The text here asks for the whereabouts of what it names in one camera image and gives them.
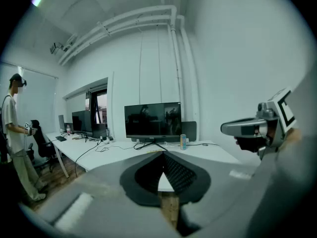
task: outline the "chair backrest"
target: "chair backrest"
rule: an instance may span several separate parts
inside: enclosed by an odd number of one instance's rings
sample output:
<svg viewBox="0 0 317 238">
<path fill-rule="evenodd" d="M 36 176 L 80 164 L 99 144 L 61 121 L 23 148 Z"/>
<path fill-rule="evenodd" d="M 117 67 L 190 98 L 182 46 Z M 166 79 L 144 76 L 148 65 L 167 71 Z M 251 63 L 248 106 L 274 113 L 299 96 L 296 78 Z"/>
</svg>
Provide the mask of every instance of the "chair backrest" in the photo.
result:
<svg viewBox="0 0 317 238">
<path fill-rule="evenodd" d="M 43 133 L 42 133 L 42 129 L 41 129 L 39 121 L 31 120 L 31 122 L 32 122 L 32 127 L 37 129 L 37 131 L 33 135 L 33 137 L 34 137 L 36 143 L 38 144 L 39 151 L 40 151 L 40 148 L 42 148 L 42 146 L 43 146 L 42 144 L 45 144 L 46 141 L 45 141 L 45 139 L 43 137 Z"/>
</svg>

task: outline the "desk leg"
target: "desk leg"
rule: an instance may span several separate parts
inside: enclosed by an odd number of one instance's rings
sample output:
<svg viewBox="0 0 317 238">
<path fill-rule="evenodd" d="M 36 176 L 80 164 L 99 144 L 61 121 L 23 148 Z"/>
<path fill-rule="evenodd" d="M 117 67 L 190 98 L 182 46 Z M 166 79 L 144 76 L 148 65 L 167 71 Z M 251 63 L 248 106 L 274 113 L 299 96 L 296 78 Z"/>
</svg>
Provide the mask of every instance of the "desk leg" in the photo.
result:
<svg viewBox="0 0 317 238">
<path fill-rule="evenodd" d="M 56 155 L 57 155 L 59 164 L 60 164 L 60 166 L 61 166 L 61 169 L 63 169 L 65 176 L 66 176 L 67 178 L 69 178 L 69 175 L 68 175 L 68 173 L 66 172 L 66 169 L 65 169 L 65 167 L 64 167 L 63 161 L 61 160 L 61 157 L 60 157 L 60 154 L 59 154 L 59 150 L 58 150 L 58 148 L 57 148 L 56 146 L 54 146 L 54 148 L 55 148 L 55 152 L 56 152 Z"/>
</svg>

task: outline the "open window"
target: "open window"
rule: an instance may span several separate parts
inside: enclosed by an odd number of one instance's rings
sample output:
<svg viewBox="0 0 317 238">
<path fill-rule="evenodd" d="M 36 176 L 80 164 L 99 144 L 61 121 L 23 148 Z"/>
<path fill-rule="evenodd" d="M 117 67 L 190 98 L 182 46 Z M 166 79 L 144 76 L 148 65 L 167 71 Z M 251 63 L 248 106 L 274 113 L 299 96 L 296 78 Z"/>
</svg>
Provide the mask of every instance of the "open window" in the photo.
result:
<svg viewBox="0 0 317 238">
<path fill-rule="evenodd" d="M 107 127 L 107 90 L 99 90 L 90 94 L 90 114 L 92 124 L 106 124 Z"/>
</svg>

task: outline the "beige pants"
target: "beige pants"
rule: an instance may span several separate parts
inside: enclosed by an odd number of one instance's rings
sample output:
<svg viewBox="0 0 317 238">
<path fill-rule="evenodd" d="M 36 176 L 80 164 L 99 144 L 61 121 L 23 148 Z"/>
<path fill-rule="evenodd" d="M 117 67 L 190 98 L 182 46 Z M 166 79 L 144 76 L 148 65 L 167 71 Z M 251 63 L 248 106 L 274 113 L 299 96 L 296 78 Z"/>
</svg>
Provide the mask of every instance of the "beige pants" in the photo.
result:
<svg viewBox="0 0 317 238">
<path fill-rule="evenodd" d="M 36 173 L 29 156 L 25 150 L 22 150 L 16 154 L 11 154 L 10 156 L 13 160 L 13 165 L 26 193 L 28 193 L 30 198 L 36 200 L 39 196 L 38 189 L 43 188 L 44 184 L 41 179 L 39 179 L 39 176 Z"/>
</svg>

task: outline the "bottle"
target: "bottle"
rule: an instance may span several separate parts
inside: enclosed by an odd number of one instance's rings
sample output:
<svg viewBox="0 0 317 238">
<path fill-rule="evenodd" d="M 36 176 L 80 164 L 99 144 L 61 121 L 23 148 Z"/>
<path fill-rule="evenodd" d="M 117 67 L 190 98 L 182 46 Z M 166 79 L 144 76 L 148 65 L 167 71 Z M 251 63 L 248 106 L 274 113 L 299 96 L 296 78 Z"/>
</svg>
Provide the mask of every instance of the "bottle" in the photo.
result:
<svg viewBox="0 0 317 238">
<path fill-rule="evenodd" d="M 66 130 L 67 130 L 67 134 L 70 135 L 71 131 L 70 131 L 70 126 L 69 126 L 69 124 L 67 125 L 67 129 L 66 129 Z"/>
</svg>

